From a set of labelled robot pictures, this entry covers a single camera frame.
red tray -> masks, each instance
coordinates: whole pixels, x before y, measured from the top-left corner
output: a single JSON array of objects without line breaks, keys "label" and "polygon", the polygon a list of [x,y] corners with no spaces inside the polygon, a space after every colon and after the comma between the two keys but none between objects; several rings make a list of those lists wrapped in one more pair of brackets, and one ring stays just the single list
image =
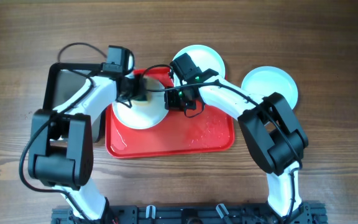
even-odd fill
[{"label": "red tray", "polygon": [[[169,68],[155,68],[148,76],[172,86],[168,72]],[[187,118],[182,111],[169,111],[158,125],[145,130],[121,124],[111,105],[106,110],[106,149],[118,159],[217,152],[230,148],[233,142],[232,118],[212,106],[205,106],[194,118]]]}]

table surface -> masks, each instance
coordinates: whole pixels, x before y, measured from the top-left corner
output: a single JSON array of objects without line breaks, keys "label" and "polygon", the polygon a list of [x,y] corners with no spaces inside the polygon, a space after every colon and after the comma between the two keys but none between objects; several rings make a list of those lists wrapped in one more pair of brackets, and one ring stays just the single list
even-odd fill
[{"label": "table surface", "polygon": [[[0,0],[0,223],[48,223],[51,209],[66,205],[60,195],[25,188],[17,168],[49,66],[71,42],[125,46],[139,68],[169,63],[187,45],[208,45],[236,85],[253,68],[284,69],[298,85],[295,112],[310,140],[300,195],[325,203],[330,223],[358,223],[358,3],[20,2]],[[85,47],[63,57],[103,60]],[[94,147],[92,177],[113,205],[265,202],[266,176],[236,122],[235,129],[229,150],[184,156],[117,160],[102,140]]]}]

